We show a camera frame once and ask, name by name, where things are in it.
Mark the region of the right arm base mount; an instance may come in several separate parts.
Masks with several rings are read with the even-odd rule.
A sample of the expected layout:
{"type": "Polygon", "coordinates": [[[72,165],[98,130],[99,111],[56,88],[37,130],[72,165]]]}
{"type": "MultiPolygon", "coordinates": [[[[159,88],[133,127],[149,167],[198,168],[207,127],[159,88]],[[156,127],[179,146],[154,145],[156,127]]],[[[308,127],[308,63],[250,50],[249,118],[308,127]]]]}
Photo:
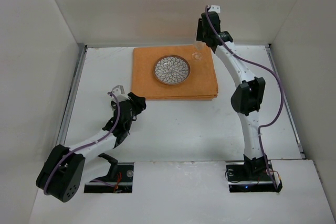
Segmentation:
{"type": "Polygon", "coordinates": [[[247,174],[243,162],[227,163],[225,178],[230,193],[279,193],[283,188],[281,176],[271,162],[269,172],[262,170],[254,175],[247,174]]]}

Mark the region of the clear wine glass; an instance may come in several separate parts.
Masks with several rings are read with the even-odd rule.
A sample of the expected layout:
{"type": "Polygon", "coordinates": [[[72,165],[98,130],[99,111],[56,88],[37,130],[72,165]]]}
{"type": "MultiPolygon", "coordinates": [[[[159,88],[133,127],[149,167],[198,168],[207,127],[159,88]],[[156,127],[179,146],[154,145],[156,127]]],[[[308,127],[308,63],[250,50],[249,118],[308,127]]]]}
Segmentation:
{"type": "Polygon", "coordinates": [[[200,61],[203,59],[202,49],[204,48],[204,43],[202,41],[196,40],[194,42],[194,51],[192,53],[192,59],[194,61],[200,61]]]}

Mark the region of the floral patterned ceramic plate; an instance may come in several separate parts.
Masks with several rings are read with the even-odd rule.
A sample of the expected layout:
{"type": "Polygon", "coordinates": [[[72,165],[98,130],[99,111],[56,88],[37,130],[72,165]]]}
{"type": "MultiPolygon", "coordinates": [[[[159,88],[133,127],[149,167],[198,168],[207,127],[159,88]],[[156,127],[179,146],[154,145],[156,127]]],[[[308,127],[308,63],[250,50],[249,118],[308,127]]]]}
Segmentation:
{"type": "Polygon", "coordinates": [[[182,84],[188,79],[191,67],[185,58],[178,55],[167,55],[156,61],[153,73],[158,82],[173,86],[182,84]]]}

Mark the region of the orange cloth placemat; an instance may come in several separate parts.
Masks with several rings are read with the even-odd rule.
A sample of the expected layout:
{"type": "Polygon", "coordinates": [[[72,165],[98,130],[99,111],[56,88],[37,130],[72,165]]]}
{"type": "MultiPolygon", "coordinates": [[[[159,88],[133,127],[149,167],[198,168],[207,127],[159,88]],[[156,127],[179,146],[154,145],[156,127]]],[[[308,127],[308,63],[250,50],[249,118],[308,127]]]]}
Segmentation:
{"type": "Polygon", "coordinates": [[[212,51],[202,49],[203,59],[194,61],[194,45],[138,47],[133,50],[131,91],[147,100],[212,100],[218,95],[218,83],[212,51]],[[165,85],[156,80],[154,64],[167,55],[185,58],[191,67],[190,76],[182,84],[165,85]]]}

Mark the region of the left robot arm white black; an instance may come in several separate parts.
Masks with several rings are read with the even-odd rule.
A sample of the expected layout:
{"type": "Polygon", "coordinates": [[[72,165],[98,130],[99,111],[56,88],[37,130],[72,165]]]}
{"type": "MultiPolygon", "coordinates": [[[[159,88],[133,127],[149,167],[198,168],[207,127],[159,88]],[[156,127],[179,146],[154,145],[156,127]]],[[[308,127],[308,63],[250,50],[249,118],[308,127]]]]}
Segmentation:
{"type": "Polygon", "coordinates": [[[131,125],[146,109],[146,99],[130,92],[111,91],[113,116],[93,137],[83,142],[56,145],[50,152],[39,175],[36,186],[45,195],[68,202],[81,183],[99,182],[119,192],[123,179],[118,160],[107,154],[117,148],[129,135],[131,125]]]}

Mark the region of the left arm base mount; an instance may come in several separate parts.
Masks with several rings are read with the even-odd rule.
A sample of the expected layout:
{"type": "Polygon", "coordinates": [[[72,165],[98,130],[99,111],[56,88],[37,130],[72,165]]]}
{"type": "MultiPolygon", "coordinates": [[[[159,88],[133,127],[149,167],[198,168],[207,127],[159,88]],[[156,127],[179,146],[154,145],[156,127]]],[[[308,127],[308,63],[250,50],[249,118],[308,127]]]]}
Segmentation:
{"type": "Polygon", "coordinates": [[[134,163],[120,163],[102,153],[83,172],[86,194],[128,194],[133,189],[134,163]]]}

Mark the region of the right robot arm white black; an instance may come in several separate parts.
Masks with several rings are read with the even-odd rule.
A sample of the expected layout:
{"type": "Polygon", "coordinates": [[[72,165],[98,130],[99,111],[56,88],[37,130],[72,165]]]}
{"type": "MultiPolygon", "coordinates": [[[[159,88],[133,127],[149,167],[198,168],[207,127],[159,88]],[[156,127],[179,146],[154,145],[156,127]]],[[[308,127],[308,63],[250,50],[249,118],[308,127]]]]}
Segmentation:
{"type": "Polygon", "coordinates": [[[233,39],[228,32],[221,32],[217,12],[204,12],[198,20],[196,39],[204,42],[222,61],[232,77],[236,90],[230,102],[238,114],[244,137],[244,170],[249,176],[266,169],[264,152],[260,147],[259,115],[266,81],[257,77],[232,49],[233,39]]]}

